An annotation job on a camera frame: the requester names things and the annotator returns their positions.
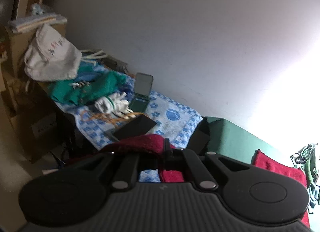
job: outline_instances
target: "white glove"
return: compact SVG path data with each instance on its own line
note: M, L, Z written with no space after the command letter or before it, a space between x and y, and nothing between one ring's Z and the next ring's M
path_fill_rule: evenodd
M94 106L101 113L104 113L104 114L114 113L116 116L129 119L129 117L126 115L129 113L132 113L133 111L129 109L129 102L123 99L125 96L126 96L125 92L123 92L122 94L115 92L108 97L99 98L94 103Z

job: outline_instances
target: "white drawstring bag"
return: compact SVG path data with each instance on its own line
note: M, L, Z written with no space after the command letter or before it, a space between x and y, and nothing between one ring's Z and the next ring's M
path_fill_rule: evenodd
M38 81L74 79L80 60L81 52L58 31L44 24L24 55L24 70Z

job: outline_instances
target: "red cloth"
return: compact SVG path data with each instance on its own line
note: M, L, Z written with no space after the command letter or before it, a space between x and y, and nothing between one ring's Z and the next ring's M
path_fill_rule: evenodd
M298 182L302 183L303 186L307 188L307 178L302 170L282 165L277 161L271 159L270 157L266 156L264 153L261 152L260 149L258 149L258 153L253 165L277 174L293 178ZM308 228L310 228L308 211L305 212L301 221Z
M106 145L100 152L142 152L155 154L161 157L163 153L164 138L160 135L141 135L123 139L119 142ZM71 159L68 161L69 164L76 163L77 161L91 157L92 155L85 156L82 158ZM167 171L158 167L159 178L161 182L184 182L183 175L180 171Z

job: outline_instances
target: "green shirt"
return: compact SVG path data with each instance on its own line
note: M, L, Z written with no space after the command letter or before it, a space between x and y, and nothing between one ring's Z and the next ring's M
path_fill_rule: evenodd
M104 73L96 81L91 82L89 86L75 89L69 85L73 83L74 80L61 80L50 87L49 96L54 101L63 104L83 106L96 101L102 96L108 96L114 93L119 86L125 83L125 80L125 76L119 75L113 70Z

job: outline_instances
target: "blue patterned cloth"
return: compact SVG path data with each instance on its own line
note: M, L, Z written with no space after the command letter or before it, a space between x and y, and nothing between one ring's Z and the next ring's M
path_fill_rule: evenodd
M108 69L102 66L96 67L97 70ZM126 99L131 101L133 98L134 79L127 76L126 83L119 89L119 92L126 92ZM86 105L78 107L75 105L67 105L56 102L57 106L65 113L72 114L75 117L76 126L79 131L88 139L93 146L101 150L112 141L107 137L106 132L112 132L115 127L99 119L86 121L93 114L99 113L94 105ZM198 123L202 120L201 115L194 109L176 102L161 93L154 90L150 93L150 103L145 113L153 119L157 124L148 133L159 134L170 140L170 143L179 148L186 148L190 136L196 129ZM146 170L141 173L140 181L160 182L157 171Z

